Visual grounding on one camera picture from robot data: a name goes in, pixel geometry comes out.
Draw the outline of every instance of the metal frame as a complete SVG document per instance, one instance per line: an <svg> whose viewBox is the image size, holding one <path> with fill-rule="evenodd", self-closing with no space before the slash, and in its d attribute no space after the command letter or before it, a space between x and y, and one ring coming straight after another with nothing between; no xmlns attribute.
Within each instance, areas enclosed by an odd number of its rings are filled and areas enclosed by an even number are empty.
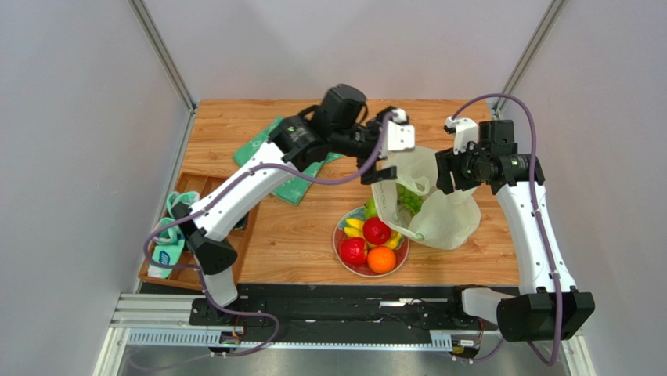
<svg viewBox="0 0 667 376"><path fill-rule="evenodd" d="M115 376L123 363L126 346L196 346L249 348L258 342L241 345L220 344L221 331L234 330L230 326L194 327L188 324L192 300L203 295L152 295L121 294L110 328L106 334L94 375ZM405 304L404 299L397 305ZM384 350L384 351L434 351L452 350L452 336L476 334L476 331L430 331L428 344L352 344L274 342L271 349L328 349L328 350ZM488 331L485 335L499 337L498 331ZM581 333L562 344L563 361L573 376L594 376L586 342Z"/></svg>
<svg viewBox="0 0 667 376"><path fill-rule="evenodd" d="M533 61L533 59L535 59L535 55L539 51L539 48L542 46L542 43L544 43L546 36L551 31L551 28L556 23L558 16L561 14L565 4L567 3L568 0L551 1L549 7L544 13L544 16L539 21L537 29L535 29L535 33L533 33L532 37L530 38L530 42L528 42L524 52L521 54L521 57L517 62L517 66L514 67L512 74L510 74L510 78L507 80L505 87L503 87L503 93L512 94L514 93L514 90L517 89L519 82L524 77L524 74L530 66L530 63ZM492 106L492 116L500 118L505 111L507 104L507 99L498 99L498 101L496 101L496 103Z"/></svg>
<svg viewBox="0 0 667 376"><path fill-rule="evenodd" d="M187 107L190 113L192 113L196 109L197 104L192 95L190 95L190 91L188 90L185 81L183 81L183 77L178 72L178 69L176 69L176 64L171 58L167 46L164 44L164 41L160 36L160 32L157 30L153 17L150 15L148 8L146 8L146 3L143 2L143 0L128 0L128 2L132 7L132 10L134 10L137 20L139 20L143 30L146 32L150 44L155 49L157 57L160 58L160 62L162 62L164 69L167 71L171 83L174 84L178 96L181 97L183 104Z"/></svg>

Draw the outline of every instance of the gray wall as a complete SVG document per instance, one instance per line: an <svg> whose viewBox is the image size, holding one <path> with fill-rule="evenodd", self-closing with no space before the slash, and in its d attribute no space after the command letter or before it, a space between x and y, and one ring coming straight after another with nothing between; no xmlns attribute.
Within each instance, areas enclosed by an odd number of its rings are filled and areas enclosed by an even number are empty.
<svg viewBox="0 0 667 376"><path fill-rule="evenodd" d="M499 91L549 0L146 0L197 100Z"/></svg>
<svg viewBox="0 0 667 376"><path fill-rule="evenodd" d="M602 375L665 374L665 18L664 1L569 2L517 91L561 252L596 299L584 334Z"/></svg>
<svg viewBox="0 0 667 376"><path fill-rule="evenodd" d="M127 2L0 3L0 374L91 374L186 111Z"/></svg>

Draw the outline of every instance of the banana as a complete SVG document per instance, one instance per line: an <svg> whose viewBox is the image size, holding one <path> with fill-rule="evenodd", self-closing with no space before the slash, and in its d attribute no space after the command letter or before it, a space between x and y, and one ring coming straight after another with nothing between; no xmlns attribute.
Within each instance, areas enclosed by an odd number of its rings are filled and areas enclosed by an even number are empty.
<svg viewBox="0 0 667 376"><path fill-rule="evenodd" d="M387 240L387 243L384 243L382 245L384 245L385 247L387 247L389 249L396 249L396 248L398 248L398 245L401 243L401 238L402 237L403 237L403 235L401 235L401 233L392 230L391 231L391 239Z"/></svg>
<svg viewBox="0 0 667 376"><path fill-rule="evenodd" d="M359 231L363 230L364 221L362 221L361 219L348 218L348 219L345 219L345 223L347 223L348 226L350 226L353 229L357 229Z"/></svg>
<svg viewBox="0 0 667 376"><path fill-rule="evenodd" d="M345 232L345 235L347 235L348 237L361 237L363 239L363 232L359 229L356 229L354 227L345 227L343 231Z"/></svg>

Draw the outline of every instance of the fruit bowl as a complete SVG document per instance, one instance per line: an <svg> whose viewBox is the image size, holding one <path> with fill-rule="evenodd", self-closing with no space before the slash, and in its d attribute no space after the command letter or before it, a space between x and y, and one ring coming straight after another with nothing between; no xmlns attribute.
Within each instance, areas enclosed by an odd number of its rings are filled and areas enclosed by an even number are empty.
<svg viewBox="0 0 667 376"><path fill-rule="evenodd" d="M394 253L396 254L396 267L394 267L394 269L392 269L390 272L378 274L372 271L370 267L368 267L367 263L364 263L360 266L353 266L343 262L343 260L341 260L340 247L343 240L348 239L348 235L345 234L343 229L345 228L345 219L349 218L360 219L362 221L366 219L363 213L363 207L356 208L350 211L348 214L343 215L343 218L338 221L336 228L333 230L333 253L336 254L336 259L341 262L345 269L361 277L377 278L392 274L406 262L408 258L408 251L410 249L409 241L406 237L403 237L398 244L398 247L394 249Z"/></svg>

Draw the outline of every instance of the wooden table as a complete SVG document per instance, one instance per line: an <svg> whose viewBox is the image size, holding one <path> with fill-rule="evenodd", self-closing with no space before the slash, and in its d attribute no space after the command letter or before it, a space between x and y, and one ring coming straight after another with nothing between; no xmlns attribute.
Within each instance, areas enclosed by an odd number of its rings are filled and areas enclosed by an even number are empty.
<svg viewBox="0 0 667 376"><path fill-rule="evenodd" d="M271 124L318 100L205 100L201 103L181 172L231 176L239 166L234 152ZM452 146L442 130L447 116L461 100L370 100L370 114L392 105L407 111L416 127L417 145L434 150ZM485 103L469 107L462 116L490 120ZM325 165L318 177L339 179L356 171L355 159L341 158ZM468 242L442 251L412 242L401 269L382 278L364 278L347 271L336 259L331 235L337 221L371 197L358 180L342 186L312 185L298 206L273 196L260 204L247 249L240 282L303 284L487 284L518 283L517 260L505 216L488 186L474 194L481 224Z"/></svg>

